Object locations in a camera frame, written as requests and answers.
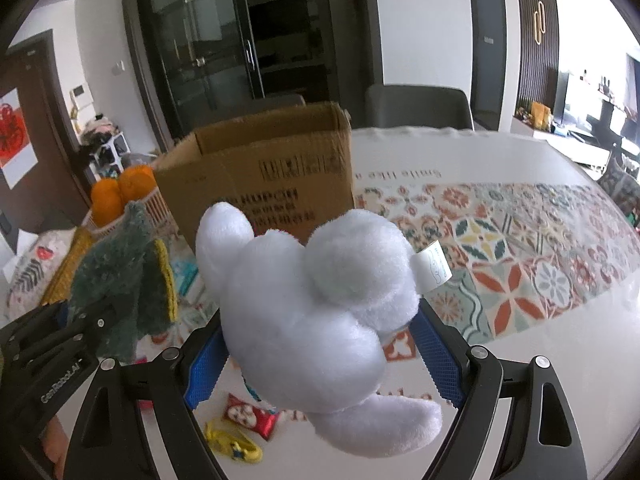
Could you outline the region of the green plush toy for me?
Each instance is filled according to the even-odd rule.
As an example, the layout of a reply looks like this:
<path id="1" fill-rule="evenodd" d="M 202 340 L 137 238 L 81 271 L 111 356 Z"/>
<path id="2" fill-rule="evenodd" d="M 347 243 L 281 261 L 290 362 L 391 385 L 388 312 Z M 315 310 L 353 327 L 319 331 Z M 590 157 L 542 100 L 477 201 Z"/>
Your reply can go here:
<path id="1" fill-rule="evenodd" d="M 155 235 L 145 206 L 131 202 L 122 222 L 79 263 L 70 288 L 68 320 L 92 304 L 118 304 L 114 322 L 99 336 L 96 354 L 130 364 L 145 336 L 165 333 L 177 321 L 178 300 L 166 244 Z"/>

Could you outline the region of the white plush toy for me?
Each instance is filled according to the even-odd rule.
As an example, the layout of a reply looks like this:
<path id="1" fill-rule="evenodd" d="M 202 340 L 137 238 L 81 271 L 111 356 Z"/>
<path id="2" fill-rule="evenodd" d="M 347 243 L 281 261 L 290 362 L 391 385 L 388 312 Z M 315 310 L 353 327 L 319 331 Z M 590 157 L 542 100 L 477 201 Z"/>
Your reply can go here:
<path id="1" fill-rule="evenodd" d="M 438 436 L 437 403 L 378 391 L 384 347 L 450 279 L 438 243 L 415 250 L 395 223 L 364 209 L 306 242 L 256 234 L 221 202 L 201 218 L 195 255 L 227 348 L 266 402 L 303 412 L 322 440 L 361 457 L 411 453 Z"/>

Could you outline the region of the woven yellow tissue box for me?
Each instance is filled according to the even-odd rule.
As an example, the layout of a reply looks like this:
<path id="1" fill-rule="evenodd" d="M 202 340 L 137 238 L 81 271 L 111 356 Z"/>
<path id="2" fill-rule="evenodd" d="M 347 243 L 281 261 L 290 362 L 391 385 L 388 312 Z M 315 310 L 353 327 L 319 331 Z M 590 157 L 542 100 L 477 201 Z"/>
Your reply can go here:
<path id="1" fill-rule="evenodd" d="M 80 226 L 74 234 L 70 251 L 63 259 L 58 270 L 56 270 L 54 277 L 41 298 L 40 304 L 42 306 L 70 298 L 70 289 L 72 288 L 74 275 L 81 260 L 85 257 L 93 243 L 94 240 L 90 232 L 83 226 Z"/>

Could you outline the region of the yellow toy figure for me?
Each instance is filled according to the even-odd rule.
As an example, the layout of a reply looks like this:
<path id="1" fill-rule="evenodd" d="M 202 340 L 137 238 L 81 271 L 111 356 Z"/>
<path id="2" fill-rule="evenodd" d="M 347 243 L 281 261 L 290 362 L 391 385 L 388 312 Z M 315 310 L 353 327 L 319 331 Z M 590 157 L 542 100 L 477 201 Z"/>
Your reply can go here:
<path id="1" fill-rule="evenodd" d="M 213 422 L 208 422 L 204 428 L 204 437 L 213 452 L 228 456 L 236 462 L 258 464 L 264 457 L 262 449 L 240 430 L 220 428 Z"/>

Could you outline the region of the red snack packet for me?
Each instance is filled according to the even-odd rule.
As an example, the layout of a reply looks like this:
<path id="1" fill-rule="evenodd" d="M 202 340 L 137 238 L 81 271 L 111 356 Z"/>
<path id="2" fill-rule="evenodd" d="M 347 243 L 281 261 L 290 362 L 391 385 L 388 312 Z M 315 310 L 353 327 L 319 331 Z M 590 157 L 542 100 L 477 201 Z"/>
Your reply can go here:
<path id="1" fill-rule="evenodd" d="M 258 408 L 258 406 L 245 402 L 232 393 L 227 396 L 224 419 L 234 422 L 241 428 L 253 431 L 266 441 L 270 440 L 279 418 L 278 411 Z"/>

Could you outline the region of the orange fruit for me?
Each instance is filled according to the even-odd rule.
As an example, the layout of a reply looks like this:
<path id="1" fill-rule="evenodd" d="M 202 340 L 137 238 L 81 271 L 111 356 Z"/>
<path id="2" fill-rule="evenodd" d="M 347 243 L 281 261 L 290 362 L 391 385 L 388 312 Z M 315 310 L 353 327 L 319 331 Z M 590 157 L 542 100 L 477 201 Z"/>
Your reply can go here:
<path id="1" fill-rule="evenodd" d="M 118 181 L 111 178 L 99 180 L 91 190 L 92 218 L 98 228 L 107 226 L 124 213 Z"/>
<path id="2" fill-rule="evenodd" d="M 124 203 L 143 200 L 157 187 L 153 170 L 148 165 L 126 168 L 118 178 L 118 185 Z"/>

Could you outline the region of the white basket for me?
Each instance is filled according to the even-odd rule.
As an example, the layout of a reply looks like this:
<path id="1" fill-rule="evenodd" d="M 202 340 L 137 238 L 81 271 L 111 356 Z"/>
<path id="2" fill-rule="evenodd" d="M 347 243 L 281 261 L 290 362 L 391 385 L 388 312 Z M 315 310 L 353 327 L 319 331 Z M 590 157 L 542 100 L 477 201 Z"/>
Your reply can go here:
<path id="1" fill-rule="evenodd" d="M 154 188 L 148 196 L 140 200 L 140 203 L 144 206 L 146 216 L 155 233 L 164 236 L 179 231 L 174 217 L 164 201 L 162 194 L 160 194 L 159 188 Z M 111 234 L 111 232 L 122 223 L 123 218 L 123 216 L 120 216 L 106 226 L 97 226 L 96 222 L 94 222 L 92 211 L 89 210 L 81 225 L 89 231 L 92 239 L 97 242 L 98 240 L 103 240 L 108 234 Z"/>

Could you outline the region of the patterned tablecloth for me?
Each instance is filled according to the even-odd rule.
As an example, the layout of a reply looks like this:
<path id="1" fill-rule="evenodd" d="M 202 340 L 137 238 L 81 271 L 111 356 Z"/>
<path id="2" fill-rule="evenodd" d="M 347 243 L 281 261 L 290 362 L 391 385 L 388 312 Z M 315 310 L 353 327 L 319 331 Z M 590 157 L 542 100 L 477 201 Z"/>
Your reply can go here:
<path id="1" fill-rule="evenodd" d="M 359 129 L 355 200 L 452 279 L 428 297 L 495 356 L 546 356 L 587 474 L 605 478 L 639 428 L 639 239 L 561 139 L 483 130 Z"/>

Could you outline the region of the white shoe rack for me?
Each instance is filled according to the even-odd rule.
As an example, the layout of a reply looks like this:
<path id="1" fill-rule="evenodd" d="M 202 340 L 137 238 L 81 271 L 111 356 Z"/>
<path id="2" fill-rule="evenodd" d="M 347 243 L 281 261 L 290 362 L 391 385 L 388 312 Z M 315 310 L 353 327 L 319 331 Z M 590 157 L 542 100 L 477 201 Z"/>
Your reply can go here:
<path id="1" fill-rule="evenodd" d="M 94 152 L 96 171 L 115 171 L 120 174 L 124 167 L 124 156 L 130 154 L 130 147 L 126 136 L 119 131 L 111 139 L 100 145 Z"/>

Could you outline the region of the cardboard box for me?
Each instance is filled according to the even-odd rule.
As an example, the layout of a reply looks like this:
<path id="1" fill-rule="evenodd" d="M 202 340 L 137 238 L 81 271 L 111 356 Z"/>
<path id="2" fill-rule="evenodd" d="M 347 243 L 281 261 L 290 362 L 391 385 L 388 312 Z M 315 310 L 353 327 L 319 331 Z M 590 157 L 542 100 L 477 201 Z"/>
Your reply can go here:
<path id="1" fill-rule="evenodd" d="M 296 105 L 198 128 L 154 164 L 154 177 L 189 244 L 206 209 L 227 202 L 256 234 L 305 243 L 352 209 L 352 128 L 334 102 Z"/>

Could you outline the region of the black glass cabinet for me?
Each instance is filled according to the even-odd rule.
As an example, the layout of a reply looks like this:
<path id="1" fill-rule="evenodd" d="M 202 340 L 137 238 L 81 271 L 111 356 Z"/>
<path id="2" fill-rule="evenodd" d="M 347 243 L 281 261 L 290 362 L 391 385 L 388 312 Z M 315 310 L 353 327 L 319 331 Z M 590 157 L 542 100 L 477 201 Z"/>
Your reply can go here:
<path id="1" fill-rule="evenodd" d="M 269 105 L 334 101 L 366 121 L 382 78 L 376 0 L 122 0 L 142 101 L 161 148 Z"/>

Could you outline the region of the grey dining chair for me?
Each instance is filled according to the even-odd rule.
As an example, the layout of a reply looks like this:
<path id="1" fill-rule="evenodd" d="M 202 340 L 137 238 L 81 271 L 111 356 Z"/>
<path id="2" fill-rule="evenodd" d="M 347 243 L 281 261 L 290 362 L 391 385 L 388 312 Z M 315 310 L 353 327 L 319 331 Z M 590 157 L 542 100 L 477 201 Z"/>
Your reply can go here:
<path id="1" fill-rule="evenodd" d="M 366 92 L 366 126 L 473 130 L 468 98 L 461 89 L 415 84 L 372 84 Z"/>

